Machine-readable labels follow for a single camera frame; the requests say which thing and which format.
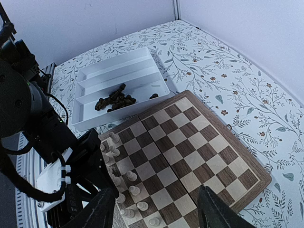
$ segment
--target chessboard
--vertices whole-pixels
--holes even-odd
[[[114,143],[111,133],[119,137]],[[248,205],[271,181],[264,168],[227,127],[190,91],[162,102],[100,135],[103,154],[118,190],[116,203],[128,228],[198,228],[199,187],[209,186],[235,212]],[[118,149],[113,156],[110,148]],[[130,181],[127,172],[136,174]],[[129,187],[136,186],[134,196]],[[137,208],[138,202],[148,209]]]

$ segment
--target wire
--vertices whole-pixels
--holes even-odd
[[[44,94],[45,96],[49,96],[49,97],[52,97],[55,101],[57,101],[58,104],[61,105],[61,107],[63,107],[63,109],[65,110],[66,112],[66,125],[68,124],[68,112],[67,112],[67,109],[65,108],[65,106],[52,94]]]

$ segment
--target chessboard border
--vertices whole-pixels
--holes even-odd
[[[247,206],[248,202],[253,201],[270,184],[271,176],[266,172],[257,159],[246,149],[246,147],[237,139],[237,137],[235,137],[233,133],[225,127],[219,118],[214,118],[215,115],[192,92],[185,90],[184,92],[147,109],[138,116],[140,120],[144,120],[183,98],[187,98],[206,117],[206,119],[228,141],[228,143],[260,179],[260,181],[250,191],[248,191],[241,200],[236,202],[231,207],[236,213],[239,213],[243,208],[245,208],[245,206]]]

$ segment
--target leaf pattern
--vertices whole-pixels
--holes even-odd
[[[178,20],[144,29],[57,66],[52,94],[66,106],[69,118],[79,69],[142,47],[149,49],[172,95],[190,90],[232,126],[233,134],[272,175],[275,183],[240,216],[258,228],[303,227],[302,107],[247,58],[186,22]],[[65,119],[65,111],[55,101],[51,103]],[[129,118],[96,130],[104,133]],[[83,134],[70,128],[77,137]]]

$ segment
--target white pawn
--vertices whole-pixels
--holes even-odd
[[[116,199],[117,203],[124,203],[125,202],[125,196],[121,193],[119,193],[119,197]]]
[[[117,134],[114,134],[114,132],[110,133],[110,137],[111,137],[113,143],[119,142],[119,136]]]
[[[132,172],[132,171],[128,171],[127,172],[127,178],[129,179],[129,181],[136,181],[137,179],[137,175],[136,173]]]
[[[128,219],[132,219],[135,216],[135,213],[132,209],[123,209],[120,210],[120,214]]]
[[[114,157],[118,157],[120,155],[119,149],[115,148],[114,146],[110,146],[109,149]]]
[[[159,226],[160,223],[161,222],[160,222],[159,218],[152,218],[149,220],[149,224],[153,227]]]
[[[141,193],[141,190],[136,186],[130,186],[129,192],[134,196],[138,196]]]
[[[104,162],[107,164],[110,161],[110,158],[108,155],[106,155],[105,153],[102,153],[103,158],[104,158]]]
[[[105,150],[105,145],[103,143],[100,144],[100,150],[101,152]]]
[[[139,202],[136,206],[141,211],[145,211],[149,208],[149,205],[146,202]]]

